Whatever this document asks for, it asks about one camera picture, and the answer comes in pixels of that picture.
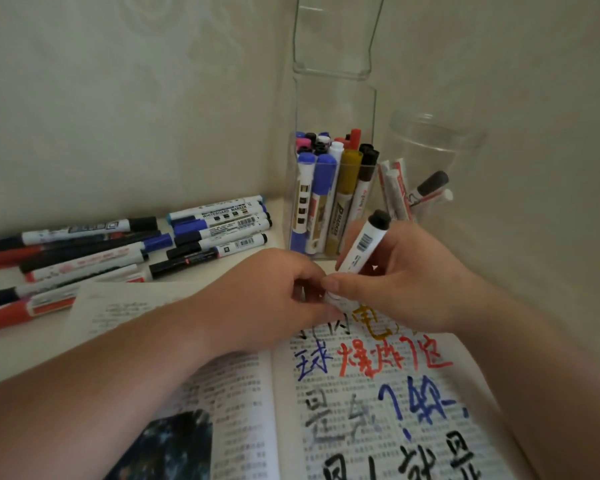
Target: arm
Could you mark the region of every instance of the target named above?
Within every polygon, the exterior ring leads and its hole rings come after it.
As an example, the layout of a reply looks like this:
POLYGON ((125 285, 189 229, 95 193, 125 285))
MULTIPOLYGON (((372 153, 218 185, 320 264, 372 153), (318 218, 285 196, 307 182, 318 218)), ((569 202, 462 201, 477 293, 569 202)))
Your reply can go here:
POLYGON ((322 285, 416 330, 455 333, 541 478, 600 478, 600 369, 423 229, 393 223, 362 275, 332 274, 322 285))
POLYGON ((339 317, 292 298, 302 283, 318 302, 323 275, 300 254, 264 250, 192 297, 1 382, 0 479, 103 478, 200 366, 339 317))

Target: gold marker cap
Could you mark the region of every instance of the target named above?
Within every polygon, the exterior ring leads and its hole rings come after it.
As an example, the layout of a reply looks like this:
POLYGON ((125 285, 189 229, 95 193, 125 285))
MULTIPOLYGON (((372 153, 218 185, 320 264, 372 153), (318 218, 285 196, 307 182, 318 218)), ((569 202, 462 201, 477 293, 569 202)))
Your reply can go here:
POLYGON ((362 163, 362 153, 357 150, 345 150, 340 160, 340 173, 336 192, 341 194, 352 194, 356 191, 358 174, 362 163))

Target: person's left hand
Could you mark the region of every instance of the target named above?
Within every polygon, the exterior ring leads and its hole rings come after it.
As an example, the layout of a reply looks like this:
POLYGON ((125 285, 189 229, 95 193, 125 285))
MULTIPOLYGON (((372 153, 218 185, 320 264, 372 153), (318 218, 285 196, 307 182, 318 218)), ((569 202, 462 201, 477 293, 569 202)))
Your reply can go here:
POLYGON ((259 351, 315 325, 342 318, 321 303, 324 271, 307 256, 262 250, 195 295, 174 303, 192 327, 202 327, 215 356, 259 351), (301 291, 307 303, 301 303, 301 291))

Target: forearm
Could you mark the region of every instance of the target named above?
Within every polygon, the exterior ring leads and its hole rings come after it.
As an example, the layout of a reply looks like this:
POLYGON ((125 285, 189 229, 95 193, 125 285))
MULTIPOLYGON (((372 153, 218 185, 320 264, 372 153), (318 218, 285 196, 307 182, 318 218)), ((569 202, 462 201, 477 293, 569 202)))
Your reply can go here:
POLYGON ((155 310, 0 383, 0 478, 106 475, 211 358, 183 315, 155 310))
POLYGON ((544 316, 487 286, 458 337, 544 480, 600 478, 600 368, 544 316))

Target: open book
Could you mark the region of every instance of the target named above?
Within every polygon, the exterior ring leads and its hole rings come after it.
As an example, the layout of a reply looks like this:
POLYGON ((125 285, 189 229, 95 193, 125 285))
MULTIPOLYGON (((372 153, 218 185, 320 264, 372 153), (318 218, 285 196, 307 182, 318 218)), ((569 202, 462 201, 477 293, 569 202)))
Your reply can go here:
MULTIPOLYGON (((197 290, 86 285, 63 345, 197 290)), ((488 401, 466 402, 459 366, 439 342, 350 303, 341 321, 303 330, 273 354, 232 354, 204 366, 107 480, 533 478, 497 414, 486 413, 488 401)))

